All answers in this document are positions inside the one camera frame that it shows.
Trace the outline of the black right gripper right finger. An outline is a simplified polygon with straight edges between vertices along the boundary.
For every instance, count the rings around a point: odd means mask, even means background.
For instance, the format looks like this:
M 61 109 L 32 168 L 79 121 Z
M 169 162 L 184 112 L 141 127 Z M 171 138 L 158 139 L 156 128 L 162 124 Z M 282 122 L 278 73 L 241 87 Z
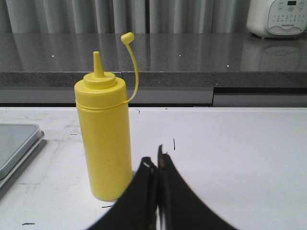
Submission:
M 205 205 L 176 169 L 170 155 L 158 147 L 158 209 L 162 230 L 234 230 Z

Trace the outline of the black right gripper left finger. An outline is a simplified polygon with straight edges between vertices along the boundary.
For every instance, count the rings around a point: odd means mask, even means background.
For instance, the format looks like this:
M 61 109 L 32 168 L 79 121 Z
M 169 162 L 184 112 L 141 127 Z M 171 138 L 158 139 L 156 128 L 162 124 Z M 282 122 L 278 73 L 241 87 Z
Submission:
M 143 157 L 131 183 L 91 230 L 155 230 L 158 171 Z

